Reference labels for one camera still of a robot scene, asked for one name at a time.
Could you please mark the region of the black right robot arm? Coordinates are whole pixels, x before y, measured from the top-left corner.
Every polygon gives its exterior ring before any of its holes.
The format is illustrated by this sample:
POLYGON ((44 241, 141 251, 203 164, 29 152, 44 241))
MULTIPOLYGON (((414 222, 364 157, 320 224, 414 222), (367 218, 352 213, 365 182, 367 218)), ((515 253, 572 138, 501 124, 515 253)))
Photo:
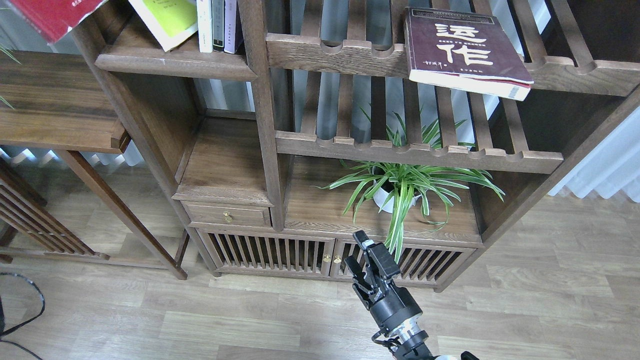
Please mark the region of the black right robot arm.
POLYGON ((382 243, 375 243, 363 230, 353 234, 365 260, 365 266, 352 256, 345 263, 352 272, 353 289, 370 312, 379 330, 371 340, 386 347, 396 360, 452 360, 451 355, 434 355, 426 346, 428 334, 418 325, 423 314, 405 287, 393 277, 400 268, 382 243))

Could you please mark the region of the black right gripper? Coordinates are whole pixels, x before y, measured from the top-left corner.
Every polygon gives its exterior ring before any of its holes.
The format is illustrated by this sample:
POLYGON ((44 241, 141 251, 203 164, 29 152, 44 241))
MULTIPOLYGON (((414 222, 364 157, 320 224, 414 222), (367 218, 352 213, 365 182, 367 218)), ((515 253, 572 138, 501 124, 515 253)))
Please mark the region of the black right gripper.
POLYGON ((393 280, 400 268, 381 243, 375 243, 365 231, 352 233, 361 249, 365 264, 361 266, 354 256, 345 257, 346 267, 352 274, 353 289, 368 310, 379 333, 387 338, 398 337, 407 341, 421 332, 418 318, 423 314, 414 297, 393 280))

